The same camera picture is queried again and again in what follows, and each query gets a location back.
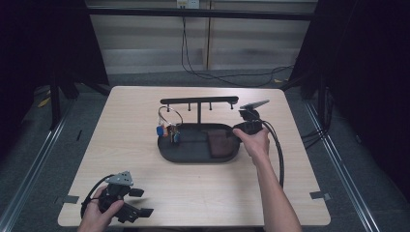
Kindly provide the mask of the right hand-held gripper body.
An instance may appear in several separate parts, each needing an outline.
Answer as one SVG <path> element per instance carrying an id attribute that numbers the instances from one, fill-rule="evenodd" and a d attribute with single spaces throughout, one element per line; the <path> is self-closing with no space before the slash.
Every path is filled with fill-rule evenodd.
<path id="1" fill-rule="evenodd" d="M 261 131 L 262 123 L 256 108 L 267 102 L 269 102 L 269 100 L 256 101 L 242 105 L 239 113 L 244 122 L 239 124 L 238 128 L 246 134 L 256 134 Z"/>

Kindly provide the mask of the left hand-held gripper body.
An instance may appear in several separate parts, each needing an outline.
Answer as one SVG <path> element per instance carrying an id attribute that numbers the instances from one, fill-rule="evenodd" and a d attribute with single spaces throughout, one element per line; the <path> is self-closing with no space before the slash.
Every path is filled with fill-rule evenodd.
<path id="1" fill-rule="evenodd" d="M 107 187 L 99 197 L 99 209 L 105 213 L 114 202 L 123 200 L 124 196 L 130 192 L 133 180 L 129 171 L 109 175 L 103 180 L 107 183 Z M 133 212 L 128 204 L 124 204 L 115 216 L 119 222 L 133 222 Z"/>

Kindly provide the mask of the brown zip pouch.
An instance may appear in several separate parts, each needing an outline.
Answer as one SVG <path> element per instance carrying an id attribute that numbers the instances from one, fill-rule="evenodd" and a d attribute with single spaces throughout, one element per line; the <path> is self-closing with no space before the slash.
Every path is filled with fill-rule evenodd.
<path id="1" fill-rule="evenodd" d="M 228 136 L 226 130 L 210 130 L 207 137 L 212 158 L 225 159 L 236 155 L 238 142 L 233 136 Z"/>

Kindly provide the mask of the black key rack with tray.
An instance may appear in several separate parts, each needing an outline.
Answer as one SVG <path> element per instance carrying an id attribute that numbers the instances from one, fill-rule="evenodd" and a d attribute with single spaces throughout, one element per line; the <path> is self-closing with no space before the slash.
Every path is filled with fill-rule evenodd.
<path id="1" fill-rule="evenodd" d="M 226 102 L 233 108 L 238 102 L 237 96 L 228 97 L 196 97 L 196 98 L 179 98 L 179 99 L 162 99 L 161 106 L 170 106 L 176 104 L 186 104 L 188 111 L 192 107 L 196 110 L 196 122 L 187 122 L 184 117 L 184 124 L 179 127 L 180 142 L 172 144 L 168 137 L 158 137 L 158 148 L 160 154 L 174 163 L 223 163 L 233 160 L 239 151 L 240 141 L 232 133 L 232 128 L 221 123 L 204 123 L 202 121 L 203 105 L 208 105 L 213 110 L 213 103 Z M 173 112 L 162 112 L 162 115 L 170 122 L 178 122 L 179 117 Z M 225 130 L 228 136 L 233 136 L 238 142 L 237 153 L 233 157 L 225 159 L 214 159 L 211 157 L 208 144 L 208 131 Z"/>

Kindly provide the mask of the key bunch with coloured tags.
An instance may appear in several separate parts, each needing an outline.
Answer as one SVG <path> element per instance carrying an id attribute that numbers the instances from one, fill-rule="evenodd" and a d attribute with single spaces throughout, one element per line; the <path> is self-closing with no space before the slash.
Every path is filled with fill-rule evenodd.
<path id="1" fill-rule="evenodd" d="M 163 115 L 163 111 L 173 112 L 179 117 L 178 122 L 170 122 Z M 156 127 L 156 132 L 158 137 L 168 137 L 172 144 L 178 144 L 180 142 L 180 132 L 179 127 L 184 124 L 184 119 L 182 115 L 170 106 L 160 106 L 158 109 L 158 125 Z"/>

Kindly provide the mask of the person's right hand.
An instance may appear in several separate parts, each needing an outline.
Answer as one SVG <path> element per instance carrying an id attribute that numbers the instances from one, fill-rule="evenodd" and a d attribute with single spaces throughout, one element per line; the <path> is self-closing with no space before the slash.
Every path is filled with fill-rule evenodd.
<path id="1" fill-rule="evenodd" d="M 270 140 L 267 129 L 263 128 L 256 134 L 246 134 L 240 129 L 234 129 L 233 133 L 242 140 L 255 165 L 267 163 L 270 160 Z"/>

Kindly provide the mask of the person's left hand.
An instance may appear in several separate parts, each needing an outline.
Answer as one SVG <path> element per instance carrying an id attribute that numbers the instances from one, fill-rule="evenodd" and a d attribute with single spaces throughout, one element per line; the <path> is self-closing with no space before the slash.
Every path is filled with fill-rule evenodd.
<path id="1" fill-rule="evenodd" d="M 87 204 L 81 223 L 77 227 L 77 232 L 104 232 L 111 223 L 112 218 L 120 211 L 124 205 L 123 200 L 118 200 L 102 213 L 99 208 L 99 197 L 106 189 L 106 186 L 96 190 L 93 199 Z"/>

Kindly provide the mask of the black metal stand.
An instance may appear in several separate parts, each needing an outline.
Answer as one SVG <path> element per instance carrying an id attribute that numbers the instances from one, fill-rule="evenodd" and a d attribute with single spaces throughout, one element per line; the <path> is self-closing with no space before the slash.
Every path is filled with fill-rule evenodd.
<path id="1" fill-rule="evenodd" d="M 53 72 L 49 78 L 51 100 L 50 129 L 52 131 L 56 129 L 57 125 L 62 121 L 60 92 L 63 92 L 67 99 L 75 100 L 79 96 L 78 89 L 75 86 L 76 83 L 84 84 L 92 90 L 102 94 L 103 96 L 108 96 L 110 93 L 110 91 L 107 88 L 102 87 L 101 84 L 95 83 L 76 72 L 73 72 L 70 77 L 65 76 L 62 78 L 60 78 L 55 72 Z"/>

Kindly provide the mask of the black horizontal bar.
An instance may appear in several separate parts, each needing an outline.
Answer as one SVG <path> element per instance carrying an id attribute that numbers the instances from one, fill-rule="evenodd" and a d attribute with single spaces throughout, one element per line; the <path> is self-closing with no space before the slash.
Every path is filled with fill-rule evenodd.
<path id="1" fill-rule="evenodd" d="M 248 19 L 276 19 L 310 21 L 315 14 L 306 13 L 277 13 L 223 10 L 178 10 L 178 9 L 123 9 L 123 8 L 88 8 L 90 15 L 144 15 L 144 16 L 180 16 L 180 17 L 208 17 L 208 18 L 248 18 Z"/>

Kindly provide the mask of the dark curtain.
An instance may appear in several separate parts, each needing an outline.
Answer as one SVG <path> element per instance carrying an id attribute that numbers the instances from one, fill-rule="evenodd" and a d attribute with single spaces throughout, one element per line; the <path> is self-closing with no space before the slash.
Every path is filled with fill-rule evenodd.
<path id="1" fill-rule="evenodd" d="M 0 160 L 40 86 L 77 96 L 76 82 L 109 83 L 85 0 L 0 0 Z"/>
<path id="2" fill-rule="evenodd" d="M 410 200 L 410 0 L 317 0 L 291 75 L 340 113 Z"/>

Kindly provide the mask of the metal floor rail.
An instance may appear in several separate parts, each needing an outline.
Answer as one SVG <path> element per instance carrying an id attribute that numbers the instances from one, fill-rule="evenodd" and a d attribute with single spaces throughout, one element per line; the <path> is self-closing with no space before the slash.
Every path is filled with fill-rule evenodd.
<path id="1" fill-rule="evenodd" d="M 67 109 L 64 111 L 61 119 L 56 126 L 47 134 L 47 137 L 37 153 L 34 162 L 28 169 L 28 172 L 22 179 L 22 183 L 19 185 L 15 196 L 12 198 L 10 204 L 6 208 L 4 214 L 0 217 L 0 232 L 12 232 L 15 222 L 22 208 L 24 207 L 33 186 L 36 184 L 44 165 L 51 154 L 53 147 L 60 137 L 60 134 L 66 125 L 67 118 L 71 113 L 73 103 L 71 102 Z"/>
<path id="2" fill-rule="evenodd" d="M 348 171 L 343 159 L 341 158 L 339 151 L 334 144 L 332 138 L 325 132 L 319 123 L 318 113 L 314 105 L 306 101 L 305 106 L 310 117 L 310 120 L 314 124 L 315 130 L 319 133 L 319 138 L 337 172 L 338 177 L 365 229 L 366 232 L 382 232 L 373 216 L 370 208 L 365 202 L 362 194 L 358 190 L 355 182 L 353 181 L 350 172 Z"/>

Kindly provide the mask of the white wall socket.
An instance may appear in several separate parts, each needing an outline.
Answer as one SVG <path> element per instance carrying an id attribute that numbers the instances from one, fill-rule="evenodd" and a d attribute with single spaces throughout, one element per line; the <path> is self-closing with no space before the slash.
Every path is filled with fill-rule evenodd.
<path id="1" fill-rule="evenodd" d="M 199 9 L 199 0 L 176 0 L 178 9 Z"/>

